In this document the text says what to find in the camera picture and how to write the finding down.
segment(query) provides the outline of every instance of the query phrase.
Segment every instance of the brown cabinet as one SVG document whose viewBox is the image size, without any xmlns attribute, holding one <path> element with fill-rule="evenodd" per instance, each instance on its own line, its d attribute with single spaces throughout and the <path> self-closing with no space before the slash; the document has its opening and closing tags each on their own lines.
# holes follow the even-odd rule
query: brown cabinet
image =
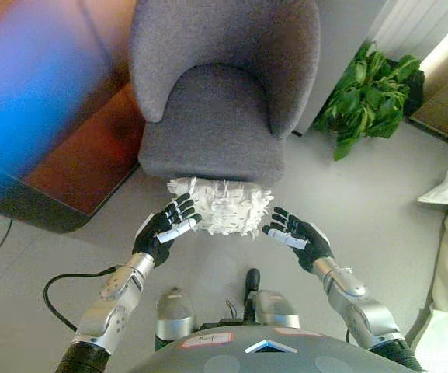
<svg viewBox="0 0 448 373">
<path fill-rule="evenodd" d="M 134 3 L 0 2 L 0 214 L 71 231 L 137 167 Z"/>
</svg>

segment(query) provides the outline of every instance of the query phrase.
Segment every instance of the silver robot leg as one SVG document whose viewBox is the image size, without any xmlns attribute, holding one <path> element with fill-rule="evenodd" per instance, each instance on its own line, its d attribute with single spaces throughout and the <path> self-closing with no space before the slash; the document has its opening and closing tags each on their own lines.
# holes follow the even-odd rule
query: silver robot leg
<svg viewBox="0 0 448 373">
<path fill-rule="evenodd" d="M 257 323 L 301 328 L 300 316 L 279 292 L 260 290 L 250 293 L 250 297 L 254 298 Z"/>
<path fill-rule="evenodd" d="M 181 289 L 162 295 L 156 312 L 156 350 L 198 330 L 193 304 Z"/>
</svg>

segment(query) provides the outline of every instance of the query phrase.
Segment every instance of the gray armchair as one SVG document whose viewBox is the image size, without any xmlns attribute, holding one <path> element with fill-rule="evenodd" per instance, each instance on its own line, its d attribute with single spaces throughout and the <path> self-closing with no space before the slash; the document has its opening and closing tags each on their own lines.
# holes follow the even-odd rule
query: gray armchair
<svg viewBox="0 0 448 373">
<path fill-rule="evenodd" d="M 314 82 L 314 0 L 138 0 L 130 75 L 146 173 L 270 185 Z"/>
</svg>

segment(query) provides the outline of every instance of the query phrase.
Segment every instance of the green leaves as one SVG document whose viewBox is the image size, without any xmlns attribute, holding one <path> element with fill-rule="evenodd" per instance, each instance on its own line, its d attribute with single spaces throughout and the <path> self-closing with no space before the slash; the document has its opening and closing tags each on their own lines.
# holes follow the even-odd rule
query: green leaves
<svg viewBox="0 0 448 373">
<path fill-rule="evenodd" d="M 420 65 L 413 56 L 397 64 L 380 51 L 367 56 L 371 46 L 358 50 L 314 121 L 316 131 L 338 133 L 336 161 L 346 157 L 362 136 L 389 138 L 396 131 L 410 91 L 405 80 Z"/>
<path fill-rule="evenodd" d="M 381 101 L 383 100 L 382 92 L 374 86 L 364 88 L 365 100 L 374 110 L 379 110 Z"/>
<path fill-rule="evenodd" d="M 419 67 L 420 61 L 417 58 L 407 54 L 398 62 L 398 66 L 394 70 L 393 74 L 396 75 L 398 82 L 403 82 L 410 75 L 417 72 Z"/>
</svg>

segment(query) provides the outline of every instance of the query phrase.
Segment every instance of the chair seat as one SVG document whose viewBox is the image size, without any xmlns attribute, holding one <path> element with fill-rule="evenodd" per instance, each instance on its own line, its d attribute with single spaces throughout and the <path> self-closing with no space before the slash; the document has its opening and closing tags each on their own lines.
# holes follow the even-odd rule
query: chair seat
<svg viewBox="0 0 448 373">
<path fill-rule="evenodd" d="M 222 64 L 197 66 L 175 84 L 159 123 L 147 123 L 144 171 L 269 185 L 283 175 L 284 140 L 272 135 L 266 94 L 252 75 Z"/>
</svg>

